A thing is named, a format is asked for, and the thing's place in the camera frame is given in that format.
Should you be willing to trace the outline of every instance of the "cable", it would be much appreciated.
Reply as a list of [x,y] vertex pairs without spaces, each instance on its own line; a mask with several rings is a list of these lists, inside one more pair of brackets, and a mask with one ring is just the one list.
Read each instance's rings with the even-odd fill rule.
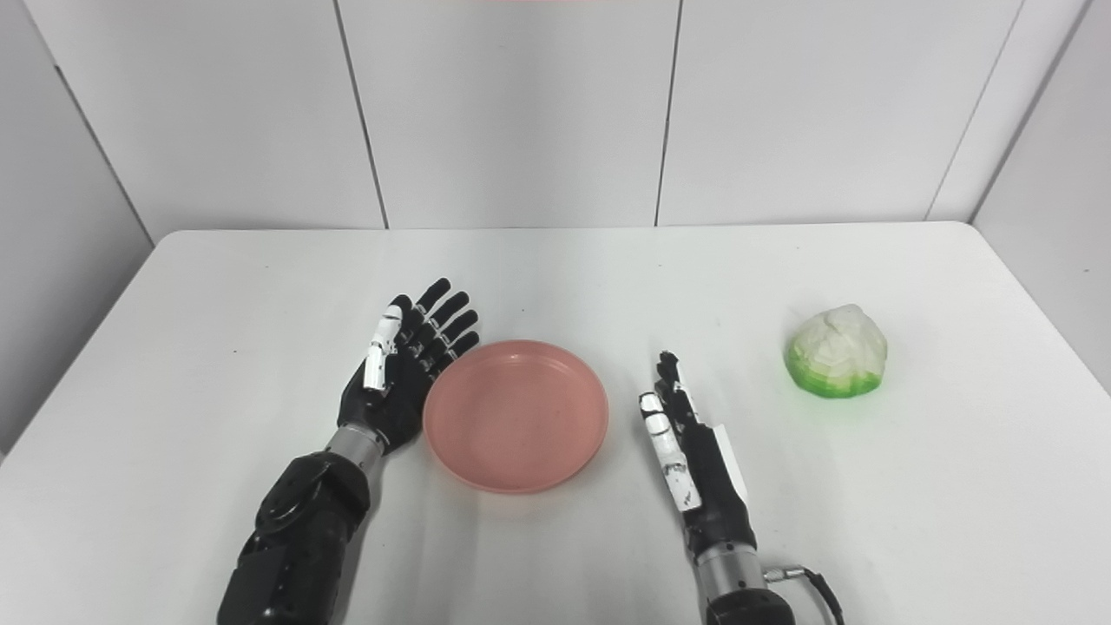
[[822,601],[825,602],[825,605],[829,606],[830,614],[833,615],[833,622],[837,623],[837,625],[844,625],[844,617],[841,616],[841,604],[837,601],[837,595],[833,594],[833,589],[830,588],[825,578],[822,577],[820,573],[814,573],[809,568],[803,568],[802,573],[807,576],[810,585],[813,586],[814,589],[818,591],[818,594],[822,596]]

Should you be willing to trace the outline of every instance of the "pink plate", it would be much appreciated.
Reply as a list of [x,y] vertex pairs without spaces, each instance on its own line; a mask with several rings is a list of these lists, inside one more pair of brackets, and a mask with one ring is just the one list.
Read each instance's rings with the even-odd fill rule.
[[598,453],[608,422],[594,372],[536,341],[468,353],[424,404],[432,453],[459,480],[493,493],[537,493],[568,480]]

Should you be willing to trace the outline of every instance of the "green cabbage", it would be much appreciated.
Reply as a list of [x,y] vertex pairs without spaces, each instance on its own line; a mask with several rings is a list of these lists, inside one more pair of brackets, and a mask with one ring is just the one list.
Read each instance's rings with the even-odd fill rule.
[[787,371],[822,397],[854,397],[880,386],[888,340],[855,303],[807,321],[787,349]]

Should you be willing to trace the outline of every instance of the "white table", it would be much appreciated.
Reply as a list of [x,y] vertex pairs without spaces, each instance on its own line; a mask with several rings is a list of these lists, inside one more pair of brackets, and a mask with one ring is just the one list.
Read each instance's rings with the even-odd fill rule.
[[[344,623],[701,623],[635,409],[662,349],[729,424],[765,562],[823,572],[850,624],[1111,614],[1111,400],[973,229],[905,223],[172,234],[0,465],[0,623],[213,623],[381,309],[441,274],[484,342],[589,363],[610,431],[531,496],[461,485],[423,441],[391,457]],[[781,352],[845,302],[887,379],[819,400]]]

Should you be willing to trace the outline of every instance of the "robotic arm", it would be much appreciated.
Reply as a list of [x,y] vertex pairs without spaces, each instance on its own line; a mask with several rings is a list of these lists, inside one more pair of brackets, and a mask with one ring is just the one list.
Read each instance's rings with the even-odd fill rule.
[[412,303],[387,308],[367,359],[340,401],[339,429],[322,452],[294,460],[254,518],[217,615],[220,625],[324,625],[347,545],[370,510],[369,475],[421,429],[437,376],[479,343],[466,292],[441,278]]
[[802,567],[763,569],[749,523],[748,490],[725,427],[709,427],[699,419],[673,354],[660,355],[657,372],[655,392],[640,396],[640,412],[683,517],[707,624],[794,625],[791,607],[768,589],[768,582],[805,576],[843,625],[841,607],[821,575]]

